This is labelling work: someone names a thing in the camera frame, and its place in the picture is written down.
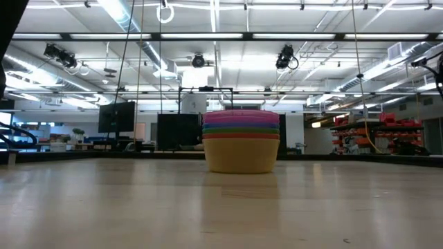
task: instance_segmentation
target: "ceiling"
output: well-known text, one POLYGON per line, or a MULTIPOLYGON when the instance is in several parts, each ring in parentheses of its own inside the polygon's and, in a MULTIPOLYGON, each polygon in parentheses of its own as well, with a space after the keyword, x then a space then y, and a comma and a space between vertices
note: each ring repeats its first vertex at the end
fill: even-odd
MULTIPOLYGON (((132 0, 128 0, 128 5, 132 5, 132 0)), ((242 7, 243 0, 219 0, 220 11, 219 21, 216 27, 217 32, 334 32, 353 33, 352 11, 325 11, 310 10, 307 6, 350 6, 351 1, 346 0, 306 0, 307 9, 291 10, 291 6, 299 6, 299 1, 272 1, 272 0, 248 0, 248 6, 257 6, 239 10, 224 10, 229 7, 242 7), (287 9, 266 10, 260 6, 283 6, 287 9)), ((98 5, 97 1, 89 1, 91 8, 82 6, 84 1, 76 0, 30 0, 20 24, 18 33, 117 33, 122 32, 118 24, 108 15, 108 13, 98 5), (54 8, 54 6, 70 6, 70 8, 54 8)), ((158 3, 158 1, 145 1, 146 4, 158 3)), ((193 1, 173 1, 168 3, 182 4, 193 8, 174 7, 174 18, 167 24, 160 24, 156 17, 156 6, 144 7, 144 18, 142 20, 143 8, 134 8, 134 18, 141 24, 143 22, 144 33, 156 32, 176 32, 176 33, 196 33, 212 32, 211 11, 209 0, 193 1)), ((364 1, 355 0, 355 4, 360 6, 364 1)), ((389 0, 369 0, 370 6, 384 7, 390 3, 389 0)), ((356 29, 357 32, 374 33, 439 33, 443 30, 443 10, 437 8, 443 6, 443 1, 432 1, 434 8, 430 10, 387 10, 380 13, 375 9, 356 9, 356 29)), ((141 0, 135 0, 136 5, 141 5, 141 0)), ((395 1, 392 8, 407 8, 411 6, 426 6, 424 0, 403 0, 395 1)), ((101 41, 84 42, 44 42, 44 41, 12 41, 11 46, 19 48, 35 57, 42 59, 46 43, 55 43, 72 53, 76 58, 84 62, 90 68, 89 74, 77 74, 76 77, 96 85, 99 89, 115 90, 118 77, 104 84, 106 43, 101 41)), ((190 69, 189 57, 195 53, 203 53, 206 60, 215 61, 215 47, 212 41, 162 41, 151 43, 161 54, 161 57, 171 59, 177 63, 178 71, 184 72, 190 69)), ((263 90, 265 86, 272 86, 275 91, 331 91, 331 82, 338 82, 352 77, 358 73, 357 54, 354 42, 308 42, 303 46, 302 41, 218 41, 217 47, 220 51, 221 82, 223 87, 233 87, 234 89, 256 91, 263 90), (295 50, 302 47, 296 55, 300 61, 298 70, 285 73, 280 76, 275 69, 277 54, 285 44, 291 44, 295 50)), ((361 68, 380 62, 387 56, 387 49, 394 45, 394 42, 360 42, 359 63, 361 68)), ((113 41, 109 45, 109 61, 107 68, 113 68, 120 72, 121 58, 125 53, 125 43, 113 41)), ((140 69, 140 84, 145 89, 158 89, 159 84, 167 85, 164 91, 169 89, 177 90, 179 83, 176 80, 161 80, 153 76, 155 71, 151 61, 142 52, 141 67, 138 66, 140 48, 135 42, 127 44, 125 53, 125 63, 121 72, 121 85, 137 85, 138 70, 140 69)), ((49 64, 63 70, 60 64, 49 61, 49 64)), ((216 85, 214 70, 209 70, 208 84, 216 85)), ((393 83, 397 80, 409 77, 410 71, 406 66, 397 65, 395 70, 382 74, 373 81, 382 84, 393 83)), ((423 74, 421 69, 414 69, 415 74, 423 74)), ((160 95, 146 95, 142 98, 159 98, 160 95)), ((289 95, 290 99, 307 99, 308 95, 289 95)), ((135 98, 133 95, 123 96, 126 99, 135 98)))

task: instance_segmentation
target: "stacked bowl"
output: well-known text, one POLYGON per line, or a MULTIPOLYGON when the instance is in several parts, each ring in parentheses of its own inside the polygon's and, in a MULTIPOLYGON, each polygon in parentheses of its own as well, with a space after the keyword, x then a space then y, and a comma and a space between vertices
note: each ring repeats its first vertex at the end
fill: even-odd
POLYGON ((203 144, 212 172, 272 171, 280 144, 279 116, 270 111, 232 110, 204 114, 203 144))

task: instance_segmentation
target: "computer monitor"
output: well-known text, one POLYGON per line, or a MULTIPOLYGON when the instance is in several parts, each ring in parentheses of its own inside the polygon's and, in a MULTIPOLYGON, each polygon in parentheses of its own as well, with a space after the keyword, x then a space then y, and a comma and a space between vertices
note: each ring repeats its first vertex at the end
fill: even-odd
POLYGON ((98 132, 134 131, 135 102, 124 102, 100 106, 98 132))

